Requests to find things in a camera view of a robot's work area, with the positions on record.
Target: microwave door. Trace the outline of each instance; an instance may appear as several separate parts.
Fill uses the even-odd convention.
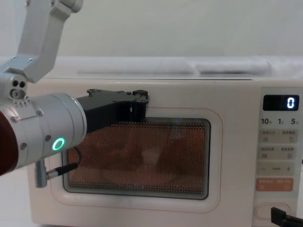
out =
[[[210,123],[147,118],[89,133],[78,146],[81,165],[64,176],[71,193],[204,200],[208,196]],[[77,160],[63,153],[63,164]]]

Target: microwave control panel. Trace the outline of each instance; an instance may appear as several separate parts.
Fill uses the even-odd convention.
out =
[[[262,88],[255,179],[255,218],[270,222],[270,208],[293,215],[302,165],[303,91]]]

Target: cable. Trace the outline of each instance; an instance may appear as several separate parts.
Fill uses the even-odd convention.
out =
[[[78,162],[73,162],[73,163],[70,163],[68,165],[61,166],[61,167],[58,167],[58,168],[55,168],[55,169],[51,170],[50,172],[47,173],[47,179],[48,180],[50,180],[52,178],[55,178],[57,176],[61,176],[63,174],[66,174],[66,173],[78,168],[78,166],[80,165],[81,160],[82,160],[81,152],[77,147],[73,147],[73,149],[77,152]]]

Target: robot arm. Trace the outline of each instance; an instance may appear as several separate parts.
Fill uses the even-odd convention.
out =
[[[89,90],[87,97],[67,94],[27,97],[54,66],[64,22],[82,0],[27,0],[27,17],[18,49],[0,67],[0,176],[36,163],[36,186],[76,168],[46,172],[44,158],[80,144],[87,132],[117,121],[143,121],[147,92]]]
[[[0,73],[22,75],[36,83],[55,64],[64,22],[82,8],[83,0],[27,0],[27,16],[18,53]]]

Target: microwave button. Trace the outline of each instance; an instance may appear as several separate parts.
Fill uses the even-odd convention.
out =
[[[255,216],[259,219],[271,219],[270,209],[276,207],[290,213],[290,208],[285,203],[262,203],[255,208]]]
[[[297,143],[297,129],[262,129],[260,131],[261,143]]]
[[[261,146],[258,149],[259,160],[292,160],[295,154],[296,147],[293,146]]]
[[[294,174],[293,162],[259,162],[257,175],[260,176],[292,176]]]
[[[293,189],[293,178],[260,177],[256,180],[256,191],[258,192],[291,192]]]

